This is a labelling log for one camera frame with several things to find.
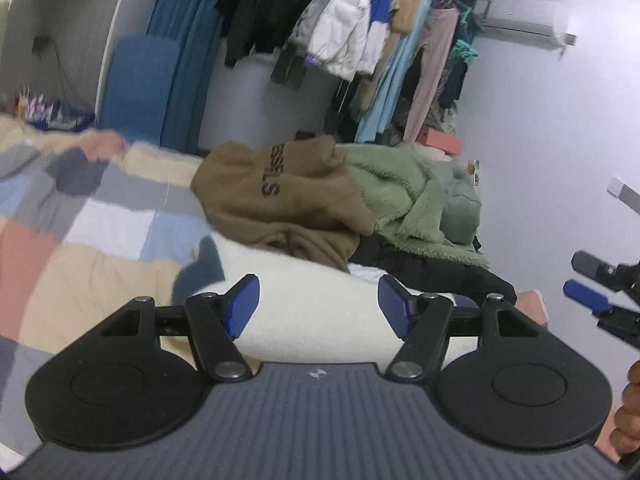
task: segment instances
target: white air conditioner unit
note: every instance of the white air conditioner unit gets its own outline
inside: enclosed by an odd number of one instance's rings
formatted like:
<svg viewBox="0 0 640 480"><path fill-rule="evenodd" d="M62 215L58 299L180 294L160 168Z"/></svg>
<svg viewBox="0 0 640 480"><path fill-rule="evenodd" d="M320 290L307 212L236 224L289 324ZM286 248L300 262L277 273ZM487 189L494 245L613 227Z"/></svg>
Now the white air conditioner unit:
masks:
<svg viewBox="0 0 640 480"><path fill-rule="evenodd" d="M537 36L563 46L570 8L553 0L478 0L474 9L482 30L516 36Z"/></svg>

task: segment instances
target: finger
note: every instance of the finger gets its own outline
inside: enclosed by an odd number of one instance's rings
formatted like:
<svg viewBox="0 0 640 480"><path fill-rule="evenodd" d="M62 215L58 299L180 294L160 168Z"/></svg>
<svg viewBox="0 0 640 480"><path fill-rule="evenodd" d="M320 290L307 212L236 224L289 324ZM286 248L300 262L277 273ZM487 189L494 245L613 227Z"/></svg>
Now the finger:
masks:
<svg viewBox="0 0 640 480"><path fill-rule="evenodd" d="M631 438L640 440L640 417L631 415L624 407L617 410L614 417L616 427Z"/></svg>
<svg viewBox="0 0 640 480"><path fill-rule="evenodd" d="M628 384L622 391L622 403L631 415L640 416L640 386Z"/></svg>
<svg viewBox="0 0 640 480"><path fill-rule="evenodd" d="M636 449L640 448L640 440L634 440L617 429L611 432L609 441L620 455L633 453Z"/></svg>
<svg viewBox="0 0 640 480"><path fill-rule="evenodd" d="M632 367L629 368L627 377L629 378L630 383L640 384L640 361L634 363Z"/></svg>

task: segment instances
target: checkered bedding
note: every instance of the checkered bedding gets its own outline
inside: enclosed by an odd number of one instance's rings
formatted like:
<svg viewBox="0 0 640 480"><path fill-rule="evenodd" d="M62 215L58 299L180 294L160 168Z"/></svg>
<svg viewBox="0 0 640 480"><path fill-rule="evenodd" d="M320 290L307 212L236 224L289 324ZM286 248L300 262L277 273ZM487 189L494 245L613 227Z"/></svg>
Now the checkered bedding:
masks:
<svg viewBox="0 0 640 480"><path fill-rule="evenodd" d="M24 390L52 354L135 296L175 304L223 279L199 163L0 115L0 458L38 446Z"/></svg>

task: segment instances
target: orange shoe box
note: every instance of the orange shoe box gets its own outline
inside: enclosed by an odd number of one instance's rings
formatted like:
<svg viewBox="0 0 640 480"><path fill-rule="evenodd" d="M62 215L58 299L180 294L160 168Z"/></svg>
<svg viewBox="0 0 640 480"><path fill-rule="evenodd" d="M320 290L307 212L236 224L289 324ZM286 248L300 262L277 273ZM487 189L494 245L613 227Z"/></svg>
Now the orange shoe box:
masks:
<svg viewBox="0 0 640 480"><path fill-rule="evenodd" d="M447 153L447 155L459 155L462 149L461 139L430 127L421 129L415 141L425 146L438 148Z"/></svg>

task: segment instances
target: black circular disc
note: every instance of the black circular disc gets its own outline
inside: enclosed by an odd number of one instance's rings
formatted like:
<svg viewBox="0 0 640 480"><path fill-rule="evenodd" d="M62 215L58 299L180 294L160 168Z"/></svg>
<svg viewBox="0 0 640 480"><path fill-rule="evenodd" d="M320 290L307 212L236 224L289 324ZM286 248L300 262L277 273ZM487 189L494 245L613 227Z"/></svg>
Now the black circular disc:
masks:
<svg viewBox="0 0 640 480"><path fill-rule="evenodd" d="M44 440L83 449L121 449L182 424L202 392L197 372L168 352L52 360L29 382L26 407Z"/></svg>
<svg viewBox="0 0 640 480"><path fill-rule="evenodd" d="M611 407L609 383L590 362L570 349L522 341L453 361L435 393L445 416L465 433L528 451L594 440Z"/></svg>

